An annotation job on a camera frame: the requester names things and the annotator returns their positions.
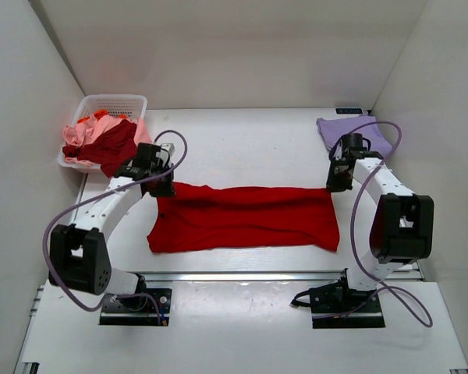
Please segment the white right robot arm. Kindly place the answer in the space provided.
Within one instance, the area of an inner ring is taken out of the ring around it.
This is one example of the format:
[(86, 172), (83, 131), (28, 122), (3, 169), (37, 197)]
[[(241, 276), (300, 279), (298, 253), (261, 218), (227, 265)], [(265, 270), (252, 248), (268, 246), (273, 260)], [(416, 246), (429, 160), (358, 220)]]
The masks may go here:
[[(362, 302), (361, 292), (373, 291), (398, 268), (426, 259), (431, 254), (434, 201), (407, 188), (371, 150), (371, 142), (359, 133), (341, 136), (329, 155), (326, 189), (345, 192), (360, 183), (350, 218), (350, 240), (356, 265), (345, 270), (346, 285), (334, 293), (343, 312), (352, 312)], [(369, 234), (369, 250), (356, 251), (355, 219), (360, 198), (367, 193), (376, 204)]]

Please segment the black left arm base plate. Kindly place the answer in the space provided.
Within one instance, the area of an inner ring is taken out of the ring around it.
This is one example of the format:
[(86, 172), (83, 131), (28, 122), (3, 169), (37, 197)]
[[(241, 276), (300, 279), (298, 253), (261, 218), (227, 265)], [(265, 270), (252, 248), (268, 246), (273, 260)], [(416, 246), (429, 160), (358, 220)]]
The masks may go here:
[(110, 296), (105, 296), (99, 315), (99, 324), (102, 326), (168, 326), (172, 289), (147, 288), (146, 293), (154, 299), (156, 304), (146, 297), (112, 301)]

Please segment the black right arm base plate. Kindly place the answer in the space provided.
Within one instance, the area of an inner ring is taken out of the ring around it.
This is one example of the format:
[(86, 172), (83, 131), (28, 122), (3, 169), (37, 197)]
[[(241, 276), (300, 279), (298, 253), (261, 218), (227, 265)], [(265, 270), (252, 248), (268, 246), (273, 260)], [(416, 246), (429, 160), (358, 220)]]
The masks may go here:
[(376, 291), (352, 291), (327, 284), (296, 294), (290, 305), (310, 309), (314, 330), (385, 328)]

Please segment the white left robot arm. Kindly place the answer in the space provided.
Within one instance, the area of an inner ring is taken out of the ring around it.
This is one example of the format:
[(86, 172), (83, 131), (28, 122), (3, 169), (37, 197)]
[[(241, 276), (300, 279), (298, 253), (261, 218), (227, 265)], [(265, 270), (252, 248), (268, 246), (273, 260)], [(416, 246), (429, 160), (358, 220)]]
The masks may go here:
[(129, 209), (145, 194), (173, 197), (171, 156), (175, 146), (140, 143), (136, 156), (110, 178), (114, 193), (91, 203), (70, 225), (57, 225), (50, 235), (50, 260), (64, 285), (92, 295), (120, 295), (128, 309), (147, 303), (143, 278), (112, 267), (106, 240)]

